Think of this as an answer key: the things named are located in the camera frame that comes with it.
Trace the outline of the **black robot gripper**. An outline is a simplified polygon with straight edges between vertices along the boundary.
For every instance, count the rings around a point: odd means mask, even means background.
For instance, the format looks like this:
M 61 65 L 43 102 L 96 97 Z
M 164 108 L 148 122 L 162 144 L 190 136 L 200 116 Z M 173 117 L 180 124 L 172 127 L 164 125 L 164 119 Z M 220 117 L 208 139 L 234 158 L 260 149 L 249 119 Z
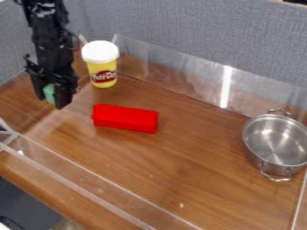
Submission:
M 53 84 L 54 108 L 59 110 L 71 102 L 77 91 L 77 73 L 71 68 L 77 36 L 67 29 L 33 27 L 30 41 L 35 56 L 26 54 L 23 59 L 33 91 L 43 100 L 42 88 Z

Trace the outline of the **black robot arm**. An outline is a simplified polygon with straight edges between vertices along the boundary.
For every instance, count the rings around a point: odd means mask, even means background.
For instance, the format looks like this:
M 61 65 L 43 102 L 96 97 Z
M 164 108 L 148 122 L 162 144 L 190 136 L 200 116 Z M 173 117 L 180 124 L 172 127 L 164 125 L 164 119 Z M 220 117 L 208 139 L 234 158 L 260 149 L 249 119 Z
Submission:
M 71 68 L 77 35 L 66 29 L 67 11 L 63 0 L 13 0 L 22 8 L 35 56 L 23 56 L 25 70 L 37 98 L 59 110 L 77 92 L 77 73 Z

